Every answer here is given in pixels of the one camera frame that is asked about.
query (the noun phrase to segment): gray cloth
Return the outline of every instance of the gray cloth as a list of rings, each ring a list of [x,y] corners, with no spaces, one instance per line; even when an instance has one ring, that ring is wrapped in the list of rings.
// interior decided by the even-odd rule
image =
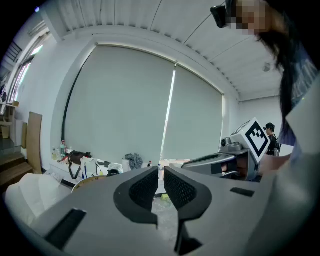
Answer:
[[[140,169],[143,164],[142,158],[137,153],[126,154],[125,159],[129,160],[129,166],[131,170]]]

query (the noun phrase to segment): person in background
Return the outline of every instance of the person in background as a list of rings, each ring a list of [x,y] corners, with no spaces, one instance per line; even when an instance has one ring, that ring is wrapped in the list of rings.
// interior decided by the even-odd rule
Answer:
[[[268,151],[266,152],[266,154],[269,156],[274,156],[275,149],[277,148],[277,137],[274,133],[275,126],[271,122],[268,122],[263,129],[265,130],[265,132],[268,135],[269,140],[270,140],[270,145],[268,147]]]

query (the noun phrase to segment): white box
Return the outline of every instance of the white box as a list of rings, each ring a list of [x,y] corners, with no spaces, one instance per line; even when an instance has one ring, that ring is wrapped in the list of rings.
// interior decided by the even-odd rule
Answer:
[[[250,149],[257,163],[270,145],[268,135],[255,117],[241,125],[229,138],[232,143],[239,142],[245,149]]]

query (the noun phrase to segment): ceiling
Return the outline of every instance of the ceiling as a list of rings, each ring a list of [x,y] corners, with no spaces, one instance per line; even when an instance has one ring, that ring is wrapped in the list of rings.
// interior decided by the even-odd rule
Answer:
[[[169,37],[218,69],[241,101],[279,94],[281,75],[265,47],[243,31],[217,27],[210,8],[223,0],[55,0],[68,32],[130,26]],[[271,70],[264,72],[265,63]]]

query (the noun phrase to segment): wooden stairs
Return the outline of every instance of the wooden stairs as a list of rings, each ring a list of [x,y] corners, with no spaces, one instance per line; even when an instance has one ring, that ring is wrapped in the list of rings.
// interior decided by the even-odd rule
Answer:
[[[26,162],[25,157],[17,152],[0,157],[0,192],[19,182],[26,174],[33,174],[34,170]]]

